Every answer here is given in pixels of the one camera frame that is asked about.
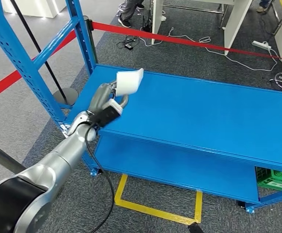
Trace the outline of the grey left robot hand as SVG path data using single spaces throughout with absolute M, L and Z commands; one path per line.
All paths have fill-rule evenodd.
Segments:
M 101 111 L 110 110 L 116 114 L 122 115 L 123 109 L 129 102 L 129 95 L 125 94 L 121 102 L 115 100 L 116 81 L 110 83 L 101 84 L 92 98 L 88 109 L 86 111 L 88 115 L 96 115 Z

